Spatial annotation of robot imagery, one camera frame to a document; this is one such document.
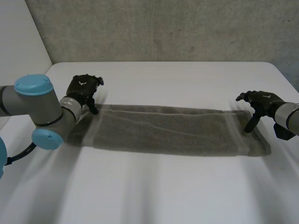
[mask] light blue joint cap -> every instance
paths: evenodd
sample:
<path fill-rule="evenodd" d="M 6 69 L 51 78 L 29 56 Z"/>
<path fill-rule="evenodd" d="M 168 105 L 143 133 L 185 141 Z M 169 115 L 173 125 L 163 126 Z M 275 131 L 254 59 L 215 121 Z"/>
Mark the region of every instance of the light blue joint cap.
<path fill-rule="evenodd" d="M 3 175 L 3 167 L 5 166 L 6 163 L 7 163 L 6 147 L 2 138 L 0 138 L 0 179 Z"/>
<path fill-rule="evenodd" d="M 48 150 L 57 149 L 64 141 L 56 132 L 39 128 L 33 131 L 31 139 L 38 147 Z"/>
<path fill-rule="evenodd" d="M 41 96 L 51 92 L 53 85 L 45 75 L 27 75 L 15 82 L 14 89 L 25 96 Z"/>

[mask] white table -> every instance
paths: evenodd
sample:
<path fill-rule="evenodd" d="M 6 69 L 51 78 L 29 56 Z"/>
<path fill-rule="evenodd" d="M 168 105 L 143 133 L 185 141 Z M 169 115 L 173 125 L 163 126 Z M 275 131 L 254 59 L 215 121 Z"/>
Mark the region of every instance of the white table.
<path fill-rule="evenodd" d="M 60 99 L 72 77 L 86 73 L 103 77 L 98 92 L 107 104 L 231 110 L 248 90 L 299 102 L 269 63 L 58 63 L 46 75 Z M 298 223 L 299 137 L 278 140 L 273 124 L 262 118 L 258 125 L 272 147 L 263 158 L 37 148 L 5 169 L 0 223 Z M 9 155 L 31 142 L 33 130 L 28 116 L 8 121 L 0 136 Z"/>

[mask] logo on robotic hand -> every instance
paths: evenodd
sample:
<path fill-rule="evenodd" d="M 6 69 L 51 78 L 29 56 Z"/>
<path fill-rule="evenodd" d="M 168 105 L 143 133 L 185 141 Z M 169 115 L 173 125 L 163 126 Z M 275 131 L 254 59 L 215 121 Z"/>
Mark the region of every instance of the logo on robotic hand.
<path fill-rule="evenodd" d="M 79 81 L 79 84 L 80 84 L 80 85 L 85 85 L 86 83 L 87 83 L 87 82 L 85 82 L 85 83 L 82 83 L 82 82 L 80 82 L 80 81 Z"/>

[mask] black cable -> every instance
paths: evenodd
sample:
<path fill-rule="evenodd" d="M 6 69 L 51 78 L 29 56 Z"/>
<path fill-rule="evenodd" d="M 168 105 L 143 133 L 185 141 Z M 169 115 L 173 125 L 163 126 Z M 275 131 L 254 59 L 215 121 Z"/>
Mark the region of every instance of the black cable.
<path fill-rule="evenodd" d="M 33 149 L 35 149 L 36 144 L 34 144 L 33 142 L 21 153 L 13 156 L 13 157 L 8 157 L 7 158 L 7 162 L 5 164 L 5 166 L 12 164 L 14 161 L 17 161 L 23 157 L 25 157 L 26 155 L 28 155 L 29 153 L 31 153 L 33 151 Z"/>

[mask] gray towel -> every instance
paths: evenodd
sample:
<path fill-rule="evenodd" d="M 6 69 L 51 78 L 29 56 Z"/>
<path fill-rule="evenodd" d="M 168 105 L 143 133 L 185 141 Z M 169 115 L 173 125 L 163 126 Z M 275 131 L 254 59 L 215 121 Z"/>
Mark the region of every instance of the gray towel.
<path fill-rule="evenodd" d="M 243 128 L 248 111 L 167 106 L 97 105 L 71 131 L 67 143 L 99 149 L 191 156 L 264 156 L 270 145 Z"/>

